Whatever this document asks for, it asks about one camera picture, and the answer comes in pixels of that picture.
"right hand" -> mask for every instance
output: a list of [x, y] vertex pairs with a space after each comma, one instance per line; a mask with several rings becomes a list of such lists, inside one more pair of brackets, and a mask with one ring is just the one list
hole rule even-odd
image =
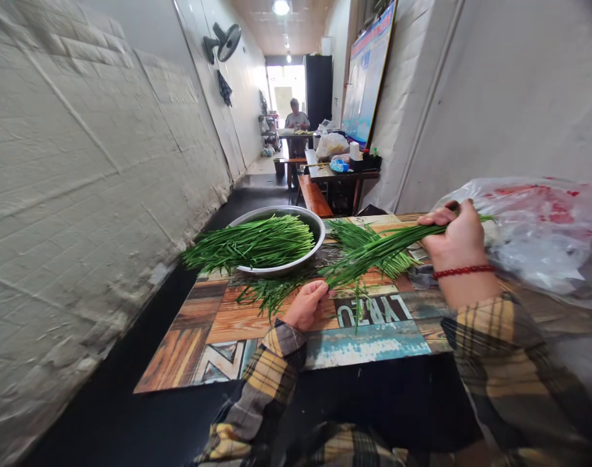
[[450, 201], [444, 208], [417, 220], [419, 225], [449, 225], [445, 233], [430, 235], [421, 241], [436, 271], [488, 264], [484, 250], [484, 228], [473, 201], [465, 200], [460, 205], [460, 215], [456, 216], [454, 210], [457, 207], [457, 201]]

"sign board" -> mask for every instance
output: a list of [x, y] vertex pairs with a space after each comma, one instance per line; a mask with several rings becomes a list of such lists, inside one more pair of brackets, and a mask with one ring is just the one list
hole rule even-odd
[[385, 71], [386, 53], [393, 28], [395, 1], [352, 45], [349, 81], [341, 129], [365, 148]]

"table top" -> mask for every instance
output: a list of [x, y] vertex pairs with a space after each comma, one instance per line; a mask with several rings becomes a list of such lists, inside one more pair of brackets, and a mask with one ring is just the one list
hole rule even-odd
[[[314, 149], [307, 149], [305, 151], [305, 157], [307, 158], [308, 164], [317, 164], [319, 161], [315, 156]], [[337, 173], [330, 169], [329, 165], [323, 167], [309, 167], [309, 173], [311, 174], [312, 182], [332, 182], [340, 180], [366, 180], [380, 177], [379, 171], [368, 171], [368, 172], [346, 172]]]
[[297, 134], [281, 135], [281, 134], [279, 134], [278, 135], [278, 137], [281, 139], [308, 139], [308, 138], [313, 138], [314, 136], [319, 136], [319, 134], [314, 133], [314, 134], [310, 134], [310, 135], [307, 135], [307, 134], [300, 134], [300, 135], [297, 135]]
[[[382, 232], [412, 226], [417, 216], [346, 219], [355, 224], [370, 223], [374, 230]], [[334, 240], [326, 239], [314, 263], [328, 264], [339, 257]], [[135, 392], [241, 378], [246, 363], [270, 328], [267, 317], [258, 316], [259, 303], [235, 302], [250, 280], [250, 276], [240, 271], [233, 271], [231, 276], [199, 275]], [[438, 289], [416, 291], [405, 274], [393, 281], [383, 278], [375, 269], [365, 274], [364, 280], [373, 304], [359, 322], [358, 333], [354, 332], [354, 293], [339, 290], [327, 302], [322, 320], [308, 333], [305, 369], [451, 350], [440, 327], [447, 307]], [[286, 300], [281, 312], [289, 308], [293, 296]]]

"red bracelet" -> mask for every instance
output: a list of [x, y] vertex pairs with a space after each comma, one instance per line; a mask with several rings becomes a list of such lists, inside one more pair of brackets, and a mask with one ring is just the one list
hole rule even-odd
[[443, 271], [435, 272], [433, 274], [434, 279], [438, 280], [441, 277], [446, 276], [457, 276], [458, 274], [471, 274], [472, 272], [495, 272], [493, 265], [481, 265], [481, 266], [467, 266], [458, 269], [446, 269]]

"fluorescent light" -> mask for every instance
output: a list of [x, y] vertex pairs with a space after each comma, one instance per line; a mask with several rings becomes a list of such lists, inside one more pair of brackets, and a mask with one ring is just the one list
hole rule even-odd
[[274, 0], [274, 4], [272, 4], [272, 11], [278, 16], [286, 15], [290, 9], [287, 0]]

